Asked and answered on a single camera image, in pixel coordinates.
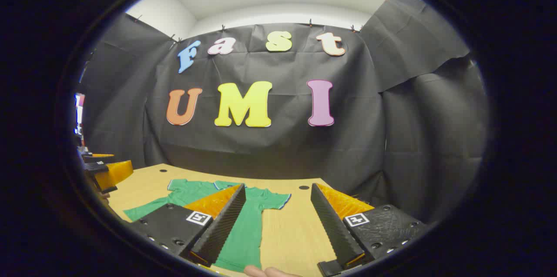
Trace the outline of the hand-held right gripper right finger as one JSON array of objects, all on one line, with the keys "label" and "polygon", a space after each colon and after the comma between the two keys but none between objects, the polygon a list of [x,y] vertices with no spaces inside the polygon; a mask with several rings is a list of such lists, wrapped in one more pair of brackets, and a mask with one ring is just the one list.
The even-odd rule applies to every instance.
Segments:
[{"label": "hand-held right gripper right finger", "polygon": [[372,207],[314,183],[310,200],[336,258],[318,263],[325,277],[337,277],[401,250],[426,231],[426,224],[392,204]]}]

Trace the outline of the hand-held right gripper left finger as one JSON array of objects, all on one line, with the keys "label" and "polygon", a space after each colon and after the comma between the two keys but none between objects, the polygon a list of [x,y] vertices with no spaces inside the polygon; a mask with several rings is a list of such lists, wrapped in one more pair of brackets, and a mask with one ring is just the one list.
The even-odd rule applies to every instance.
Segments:
[{"label": "hand-held right gripper left finger", "polygon": [[167,253],[210,267],[244,204],[245,185],[237,184],[186,206],[165,204],[129,228]]}]

